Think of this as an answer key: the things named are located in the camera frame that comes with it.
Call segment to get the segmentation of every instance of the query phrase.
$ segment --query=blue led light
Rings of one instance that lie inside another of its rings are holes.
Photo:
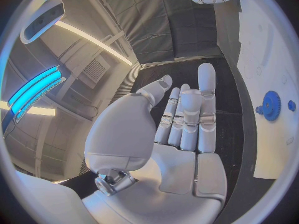
[[[22,110],[16,115],[16,122],[18,123],[20,119],[27,113],[27,111],[36,103],[40,98],[42,98],[46,93],[52,90],[54,87],[58,86],[61,82],[65,81],[65,78],[62,77],[52,84],[41,90],[36,96],[34,96],[23,108]]]
[[[21,95],[20,98],[18,98],[15,103],[12,105],[11,109],[14,113],[18,113],[19,110],[26,105],[26,103],[32,99],[36,95],[36,93],[43,90],[45,87],[47,87],[52,82],[56,81],[57,79],[61,78],[61,72],[55,71],[54,73],[48,75],[44,79],[40,80],[33,86],[31,86],[25,93]]]
[[[8,101],[8,106],[10,107],[25,91],[27,91],[31,86],[33,86],[36,82],[40,81],[44,77],[58,70],[58,66],[54,66],[49,70],[39,74],[34,77],[31,81],[27,82],[21,89],[19,89]]]

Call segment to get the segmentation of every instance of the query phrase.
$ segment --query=blue light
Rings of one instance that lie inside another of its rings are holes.
[[[19,110],[26,105],[26,103],[32,99],[36,95],[36,93],[39,93],[41,90],[43,90],[45,87],[47,87],[49,84],[51,84],[53,81],[56,81],[57,79],[61,78],[61,72],[56,71],[49,76],[45,77],[44,79],[40,80],[36,84],[34,84],[32,87],[30,87],[25,93],[21,95],[20,98],[16,100],[16,102],[12,105],[11,109],[14,113],[18,113]]]
[[[39,74],[34,77],[31,81],[27,82],[21,89],[19,89],[8,101],[8,107],[10,107],[25,91],[27,91],[31,86],[33,86],[36,82],[40,81],[44,77],[58,70],[58,66],[54,66],[49,70]]]
[[[54,81],[52,84],[44,88],[42,91],[40,91],[36,96],[34,96],[25,106],[24,108],[16,115],[16,122],[18,123],[21,118],[27,113],[27,111],[32,107],[34,103],[36,103],[40,98],[42,98],[46,93],[48,93],[50,90],[52,90],[54,87],[58,86],[61,82],[65,81],[65,78],[62,77],[56,81]]]

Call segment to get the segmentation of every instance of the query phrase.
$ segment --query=cable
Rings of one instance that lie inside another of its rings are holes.
[[[13,122],[13,128],[12,128],[12,130],[5,136],[5,137],[3,137],[4,139],[6,139],[7,138],[7,136],[11,133],[11,132],[13,132],[13,130],[14,130],[14,128],[15,128],[15,122],[14,122],[14,120],[12,120],[12,122]]]
[[[85,106],[90,106],[90,107],[93,107],[93,108],[95,108],[95,109],[96,109],[96,115],[95,115],[95,116],[97,116],[97,115],[98,115],[98,107],[96,107],[96,106],[91,106],[91,105],[88,105],[88,104],[84,103],[83,101],[81,101],[80,99],[76,98],[74,95],[71,95],[71,98],[73,98],[74,100],[76,100],[76,101],[78,101],[78,102],[80,102],[80,103],[84,104]]]

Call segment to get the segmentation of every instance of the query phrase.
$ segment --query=air vent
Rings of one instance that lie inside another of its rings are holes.
[[[87,75],[93,82],[97,83],[109,68],[110,66],[108,64],[105,64],[104,67],[100,64],[100,62],[94,59],[87,67],[85,67],[83,73]]]

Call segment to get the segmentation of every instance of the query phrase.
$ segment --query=black floor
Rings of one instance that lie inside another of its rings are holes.
[[[236,185],[242,163],[244,132],[239,93],[226,60],[224,58],[206,58],[170,63],[141,70],[131,92],[136,92],[139,88],[166,74],[172,77],[172,88],[180,88],[182,84],[187,83],[192,89],[198,89],[197,69],[204,62],[211,63],[216,71],[216,153],[221,157],[227,175],[227,203]],[[151,115],[157,127],[172,88],[166,92],[161,102],[151,110]]]

